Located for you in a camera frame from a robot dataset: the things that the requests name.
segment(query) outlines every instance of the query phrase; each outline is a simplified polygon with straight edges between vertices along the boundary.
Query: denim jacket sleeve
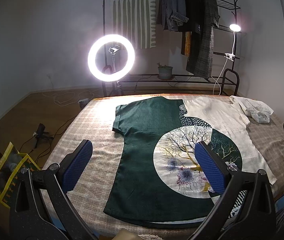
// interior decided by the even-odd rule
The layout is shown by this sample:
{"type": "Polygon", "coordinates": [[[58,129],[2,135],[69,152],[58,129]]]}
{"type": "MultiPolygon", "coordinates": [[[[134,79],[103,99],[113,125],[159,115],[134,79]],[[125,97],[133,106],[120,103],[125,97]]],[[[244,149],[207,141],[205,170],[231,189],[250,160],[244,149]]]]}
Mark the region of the denim jacket sleeve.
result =
{"type": "Polygon", "coordinates": [[[170,18],[175,20],[178,26],[183,25],[189,20],[186,17],[185,0],[171,0],[172,1],[172,14],[170,18]]]}

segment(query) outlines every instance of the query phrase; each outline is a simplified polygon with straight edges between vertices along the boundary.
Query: denim jacket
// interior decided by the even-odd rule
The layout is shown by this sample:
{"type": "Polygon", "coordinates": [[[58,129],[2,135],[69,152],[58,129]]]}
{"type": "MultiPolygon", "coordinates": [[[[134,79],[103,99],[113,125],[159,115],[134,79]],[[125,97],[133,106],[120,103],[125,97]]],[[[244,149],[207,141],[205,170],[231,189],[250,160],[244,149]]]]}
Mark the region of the denim jacket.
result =
{"type": "Polygon", "coordinates": [[[177,31],[178,26],[182,26],[189,18],[186,17],[185,0],[160,0],[157,23],[164,29],[177,31]]]}

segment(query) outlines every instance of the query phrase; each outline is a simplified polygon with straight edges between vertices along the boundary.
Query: beige plaid blanket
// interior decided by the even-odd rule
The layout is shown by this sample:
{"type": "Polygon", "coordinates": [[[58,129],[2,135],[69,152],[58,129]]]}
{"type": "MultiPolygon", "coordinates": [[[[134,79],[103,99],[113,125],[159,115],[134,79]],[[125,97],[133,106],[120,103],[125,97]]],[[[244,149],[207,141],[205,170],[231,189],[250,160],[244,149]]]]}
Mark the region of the beige plaid blanket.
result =
{"type": "MultiPolygon", "coordinates": [[[[123,137],[112,131],[115,108],[118,105],[164,96],[168,99],[195,99],[198,95],[143,95],[123,96],[92,100],[76,117],[64,133],[44,168],[51,163],[60,163],[64,156],[74,151],[83,139],[93,144],[93,155],[75,189],[67,195],[90,228],[104,236],[115,236],[121,228],[135,234],[157,235],[163,239],[187,239],[195,229],[152,229],[131,225],[103,213],[111,191],[115,173],[123,150],[123,137]]],[[[230,103],[228,97],[215,99],[230,103]]],[[[283,123],[273,114],[268,124],[258,124],[249,118],[248,133],[253,144],[263,155],[277,178],[272,186],[274,196],[284,192],[284,131],[283,123]]],[[[43,194],[51,212],[47,194],[43,194]]]]}

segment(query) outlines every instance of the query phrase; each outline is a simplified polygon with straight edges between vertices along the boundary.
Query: blue gripper pad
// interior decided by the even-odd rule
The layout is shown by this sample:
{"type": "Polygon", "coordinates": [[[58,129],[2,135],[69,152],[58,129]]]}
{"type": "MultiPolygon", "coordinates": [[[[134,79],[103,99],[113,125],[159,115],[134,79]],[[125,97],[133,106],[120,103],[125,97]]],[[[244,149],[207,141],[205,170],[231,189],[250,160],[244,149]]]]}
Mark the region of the blue gripper pad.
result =
{"type": "Polygon", "coordinates": [[[229,181],[227,165],[219,155],[209,150],[204,142],[195,144],[194,154],[213,190],[223,194],[229,181]]]}
{"type": "Polygon", "coordinates": [[[69,153],[61,161],[57,179],[64,193],[74,189],[92,157],[92,152],[92,143],[89,140],[83,140],[73,153],[69,153]]]}

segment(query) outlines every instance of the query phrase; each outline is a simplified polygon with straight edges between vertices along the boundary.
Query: gray flower pot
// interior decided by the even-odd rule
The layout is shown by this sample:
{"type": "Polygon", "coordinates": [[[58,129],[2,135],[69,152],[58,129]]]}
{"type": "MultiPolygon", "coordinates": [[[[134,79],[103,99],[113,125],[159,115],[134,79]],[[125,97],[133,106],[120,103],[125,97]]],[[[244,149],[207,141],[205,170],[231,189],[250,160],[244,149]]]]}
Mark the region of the gray flower pot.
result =
{"type": "Polygon", "coordinates": [[[160,68],[158,67],[158,78],[159,79],[171,79],[173,67],[160,68]]]}

